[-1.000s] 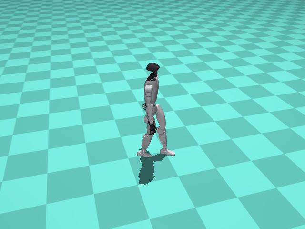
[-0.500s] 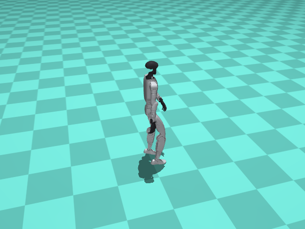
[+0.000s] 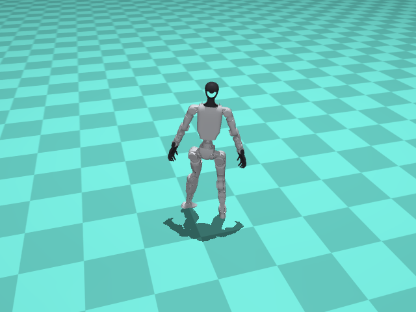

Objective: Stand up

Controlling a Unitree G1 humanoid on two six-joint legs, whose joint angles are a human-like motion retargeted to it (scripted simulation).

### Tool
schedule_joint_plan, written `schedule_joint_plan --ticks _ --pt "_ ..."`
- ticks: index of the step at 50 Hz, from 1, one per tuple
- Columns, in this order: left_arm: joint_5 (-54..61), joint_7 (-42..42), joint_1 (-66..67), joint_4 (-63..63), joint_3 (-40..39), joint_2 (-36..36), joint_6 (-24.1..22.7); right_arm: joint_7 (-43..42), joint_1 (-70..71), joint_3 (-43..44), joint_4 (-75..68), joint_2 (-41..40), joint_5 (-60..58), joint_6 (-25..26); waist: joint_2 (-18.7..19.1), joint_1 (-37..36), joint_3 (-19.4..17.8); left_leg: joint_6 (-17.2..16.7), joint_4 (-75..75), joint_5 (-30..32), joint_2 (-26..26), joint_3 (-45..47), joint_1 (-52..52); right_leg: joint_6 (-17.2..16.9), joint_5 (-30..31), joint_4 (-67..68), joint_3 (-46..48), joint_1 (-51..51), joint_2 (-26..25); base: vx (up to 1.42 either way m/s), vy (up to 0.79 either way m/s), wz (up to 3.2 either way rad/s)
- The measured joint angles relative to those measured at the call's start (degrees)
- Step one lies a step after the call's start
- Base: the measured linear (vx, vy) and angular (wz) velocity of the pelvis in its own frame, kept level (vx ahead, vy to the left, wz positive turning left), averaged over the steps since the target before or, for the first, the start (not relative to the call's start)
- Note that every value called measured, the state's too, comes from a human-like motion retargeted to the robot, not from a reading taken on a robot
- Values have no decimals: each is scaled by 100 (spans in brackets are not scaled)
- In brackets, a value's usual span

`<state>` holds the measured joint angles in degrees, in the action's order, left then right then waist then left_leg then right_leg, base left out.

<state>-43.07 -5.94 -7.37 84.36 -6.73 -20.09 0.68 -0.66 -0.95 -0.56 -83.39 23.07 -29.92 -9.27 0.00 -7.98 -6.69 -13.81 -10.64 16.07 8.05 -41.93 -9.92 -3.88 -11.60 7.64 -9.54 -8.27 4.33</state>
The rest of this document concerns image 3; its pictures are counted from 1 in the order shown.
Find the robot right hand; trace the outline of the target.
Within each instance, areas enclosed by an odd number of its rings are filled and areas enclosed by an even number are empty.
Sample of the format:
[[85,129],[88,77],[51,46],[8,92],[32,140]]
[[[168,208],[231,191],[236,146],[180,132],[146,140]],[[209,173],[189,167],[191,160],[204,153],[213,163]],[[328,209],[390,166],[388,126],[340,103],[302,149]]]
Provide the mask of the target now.
[[[245,168],[245,166],[246,166],[246,157],[244,156],[244,150],[242,149],[241,151],[240,151],[240,153],[238,153],[239,154],[239,157],[238,157],[238,159],[237,160],[239,160],[239,158],[240,158],[240,164],[238,165],[238,166],[240,166],[241,168]],[[242,164],[241,164],[242,163]]]

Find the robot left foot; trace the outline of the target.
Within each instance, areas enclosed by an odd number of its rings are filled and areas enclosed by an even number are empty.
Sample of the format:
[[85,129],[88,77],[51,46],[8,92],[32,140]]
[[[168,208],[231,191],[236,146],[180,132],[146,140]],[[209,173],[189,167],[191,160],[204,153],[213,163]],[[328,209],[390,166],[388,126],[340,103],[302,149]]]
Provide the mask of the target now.
[[195,208],[197,206],[197,204],[196,203],[187,203],[187,202],[183,202],[182,204],[181,204],[181,208],[184,208],[184,209],[187,209],[187,208]]

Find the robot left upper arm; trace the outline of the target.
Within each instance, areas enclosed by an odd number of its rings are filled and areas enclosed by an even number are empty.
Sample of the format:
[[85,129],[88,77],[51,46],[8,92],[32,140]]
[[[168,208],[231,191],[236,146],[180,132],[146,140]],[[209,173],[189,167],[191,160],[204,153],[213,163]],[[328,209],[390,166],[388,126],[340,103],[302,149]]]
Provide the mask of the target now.
[[188,131],[189,130],[189,127],[190,127],[189,123],[192,121],[194,115],[198,112],[198,107],[199,107],[199,105],[195,105],[195,104],[190,105],[190,107],[188,108],[188,111],[187,111],[187,113],[184,117],[184,120],[183,120],[183,125],[181,127],[182,131]]

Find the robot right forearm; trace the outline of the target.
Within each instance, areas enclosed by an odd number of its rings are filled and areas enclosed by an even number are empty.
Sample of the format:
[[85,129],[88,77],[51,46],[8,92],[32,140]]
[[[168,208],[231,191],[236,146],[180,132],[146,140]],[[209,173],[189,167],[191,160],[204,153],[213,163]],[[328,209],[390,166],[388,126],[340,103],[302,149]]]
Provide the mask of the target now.
[[241,150],[244,150],[243,145],[242,145],[242,141],[239,135],[239,130],[236,128],[238,135],[233,137],[233,141],[235,142],[235,146],[237,149],[237,152],[241,154]]

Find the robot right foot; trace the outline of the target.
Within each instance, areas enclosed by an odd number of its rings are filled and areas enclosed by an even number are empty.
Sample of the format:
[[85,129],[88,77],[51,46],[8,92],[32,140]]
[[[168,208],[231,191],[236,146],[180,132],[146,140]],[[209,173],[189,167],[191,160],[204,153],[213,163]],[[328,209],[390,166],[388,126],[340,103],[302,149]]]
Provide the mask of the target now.
[[226,217],[226,205],[224,204],[224,209],[225,209],[225,212],[220,212],[220,205],[219,205],[219,208],[218,208],[218,211],[219,211],[219,213],[220,213],[220,218],[221,219],[224,219],[225,217]]

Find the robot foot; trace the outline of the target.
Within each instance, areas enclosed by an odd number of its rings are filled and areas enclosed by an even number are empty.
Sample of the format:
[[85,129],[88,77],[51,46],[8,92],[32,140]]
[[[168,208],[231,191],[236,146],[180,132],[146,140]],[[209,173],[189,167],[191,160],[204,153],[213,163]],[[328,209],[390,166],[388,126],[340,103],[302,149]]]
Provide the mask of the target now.
[[181,208],[184,208],[184,209],[187,209],[187,208],[195,208],[197,206],[197,204],[196,203],[187,203],[187,202],[183,202],[182,204],[181,204]]
[[224,209],[225,209],[225,212],[220,212],[220,205],[219,205],[219,208],[218,208],[218,211],[219,211],[219,213],[220,213],[220,218],[221,219],[224,219],[225,217],[226,217],[226,205],[224,204]]

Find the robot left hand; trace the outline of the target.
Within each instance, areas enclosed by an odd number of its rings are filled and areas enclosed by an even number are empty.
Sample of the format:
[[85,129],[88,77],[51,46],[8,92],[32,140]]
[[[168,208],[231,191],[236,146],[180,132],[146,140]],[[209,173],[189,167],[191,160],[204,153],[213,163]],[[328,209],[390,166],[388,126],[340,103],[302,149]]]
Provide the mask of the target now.
[[[176,160],[175,157],[174,157],[175,153],[176,153],[176,155],[178,155],[177,150],[176,150],[178,148],[178,146],[175,147],[175,145],[176,145],[176,143],[172,142],[171,149],[170,149],[169,154],[168,154],[168,160],[169,161]],[[174,160],[173,160],[173,158],[174,158]]]

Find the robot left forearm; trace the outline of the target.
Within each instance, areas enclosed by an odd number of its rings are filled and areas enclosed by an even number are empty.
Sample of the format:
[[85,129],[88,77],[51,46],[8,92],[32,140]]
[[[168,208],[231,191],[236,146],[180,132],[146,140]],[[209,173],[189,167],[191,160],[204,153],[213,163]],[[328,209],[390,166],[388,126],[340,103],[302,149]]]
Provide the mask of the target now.
[[174,140],[172,141],[172,142],[175,142],[175,147],[179,145],[179,143],[181,142],[181,139],[185,135],[185,132],[181,130],[182,125],[183,125],[183,122],[179,126],[179,129],[177,131],[177,135],[175,136]]

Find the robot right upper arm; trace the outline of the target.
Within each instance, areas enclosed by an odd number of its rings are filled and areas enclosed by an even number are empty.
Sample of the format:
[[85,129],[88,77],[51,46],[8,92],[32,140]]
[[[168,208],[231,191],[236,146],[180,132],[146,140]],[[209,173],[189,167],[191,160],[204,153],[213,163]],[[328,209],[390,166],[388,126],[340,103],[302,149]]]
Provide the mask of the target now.
[[227,124],[230,128],[229,133],[230,136],[236,136],[238,135],[235,125],[235,119],[233,117],[233,113],[230,108],[228,107],[222,107],[223,115],[226,117]]

